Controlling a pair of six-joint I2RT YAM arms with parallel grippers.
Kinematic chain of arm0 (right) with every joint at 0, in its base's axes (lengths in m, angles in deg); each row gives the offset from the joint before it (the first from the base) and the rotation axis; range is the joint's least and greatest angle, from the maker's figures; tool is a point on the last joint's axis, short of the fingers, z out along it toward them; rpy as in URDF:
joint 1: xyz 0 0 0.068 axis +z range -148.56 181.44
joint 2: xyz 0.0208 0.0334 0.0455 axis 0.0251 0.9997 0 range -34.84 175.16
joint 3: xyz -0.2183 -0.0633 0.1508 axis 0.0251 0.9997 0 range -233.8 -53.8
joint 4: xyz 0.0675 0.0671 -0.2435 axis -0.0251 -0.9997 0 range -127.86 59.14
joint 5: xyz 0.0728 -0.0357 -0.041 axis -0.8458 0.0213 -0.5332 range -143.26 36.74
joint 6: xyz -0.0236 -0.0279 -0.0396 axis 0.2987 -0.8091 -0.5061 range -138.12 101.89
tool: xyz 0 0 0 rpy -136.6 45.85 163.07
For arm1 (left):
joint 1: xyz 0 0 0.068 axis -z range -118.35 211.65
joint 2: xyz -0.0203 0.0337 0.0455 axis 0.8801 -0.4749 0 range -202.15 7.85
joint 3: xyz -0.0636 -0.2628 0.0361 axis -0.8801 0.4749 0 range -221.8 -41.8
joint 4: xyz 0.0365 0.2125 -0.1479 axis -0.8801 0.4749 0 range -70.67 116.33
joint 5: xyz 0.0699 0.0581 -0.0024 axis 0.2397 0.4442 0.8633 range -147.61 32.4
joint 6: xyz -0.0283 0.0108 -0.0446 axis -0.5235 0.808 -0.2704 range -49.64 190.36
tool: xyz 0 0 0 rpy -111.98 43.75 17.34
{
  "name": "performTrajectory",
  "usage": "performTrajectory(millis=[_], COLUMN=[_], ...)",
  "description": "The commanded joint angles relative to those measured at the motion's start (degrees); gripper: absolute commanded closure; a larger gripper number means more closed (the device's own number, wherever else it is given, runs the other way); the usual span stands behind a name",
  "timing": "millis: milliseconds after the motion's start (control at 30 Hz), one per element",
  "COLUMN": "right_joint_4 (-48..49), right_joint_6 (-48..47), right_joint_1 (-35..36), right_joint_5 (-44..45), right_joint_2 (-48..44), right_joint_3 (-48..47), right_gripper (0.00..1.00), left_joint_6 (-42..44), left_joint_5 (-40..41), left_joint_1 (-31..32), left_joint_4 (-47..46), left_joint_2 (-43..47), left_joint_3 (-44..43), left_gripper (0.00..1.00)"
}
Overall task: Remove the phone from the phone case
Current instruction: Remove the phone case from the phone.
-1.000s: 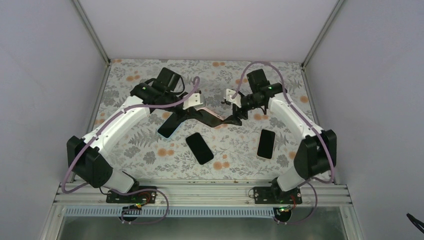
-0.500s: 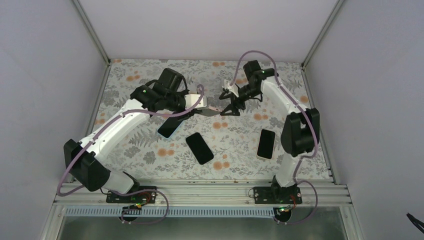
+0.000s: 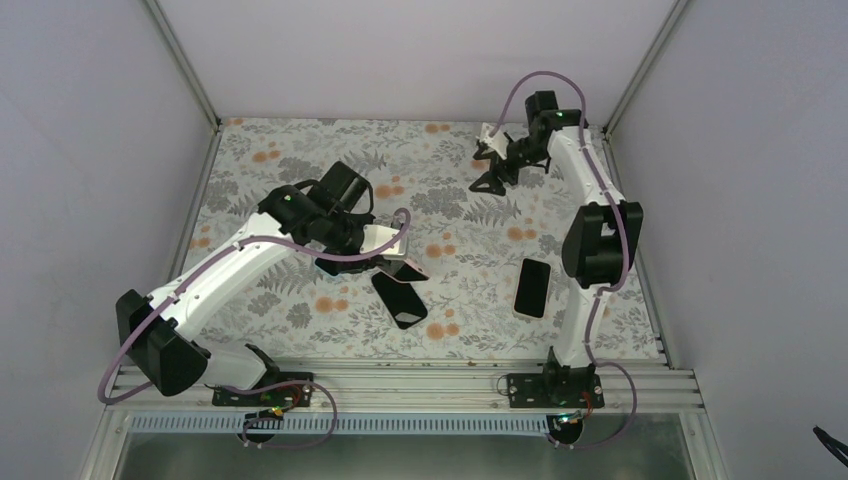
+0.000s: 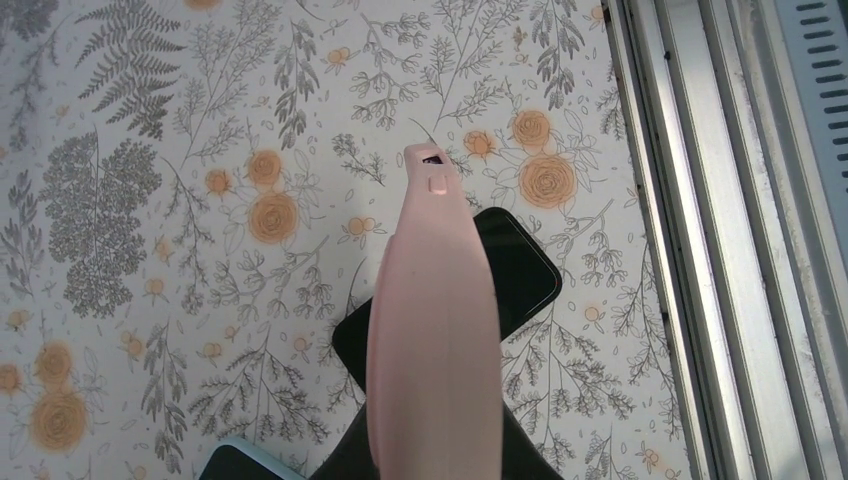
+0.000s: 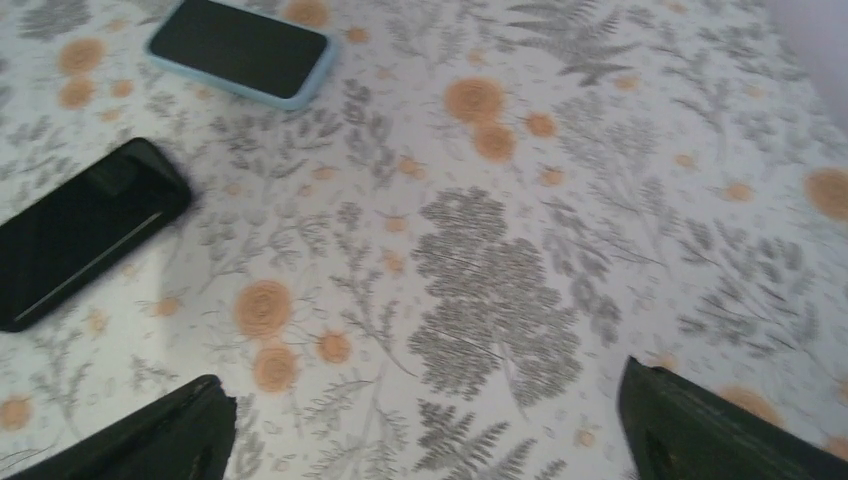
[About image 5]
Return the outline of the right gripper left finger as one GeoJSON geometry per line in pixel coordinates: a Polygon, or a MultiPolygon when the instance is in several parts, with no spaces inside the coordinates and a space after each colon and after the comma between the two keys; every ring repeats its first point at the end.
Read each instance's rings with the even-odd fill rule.
{"type": "Polygon", "coordinates": [[[225,475],[237,399],[201,375],[14,479],[205,479],[225,475]]]}

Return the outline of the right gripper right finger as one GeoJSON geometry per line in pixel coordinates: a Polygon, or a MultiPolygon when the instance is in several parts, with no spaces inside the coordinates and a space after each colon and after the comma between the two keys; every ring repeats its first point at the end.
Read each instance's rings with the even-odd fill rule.
{"type": "Polygon", "coordinates": [[[847,463],[661,367],[625,363],[617,411],[642,479],[835,480],[847,463]]]}

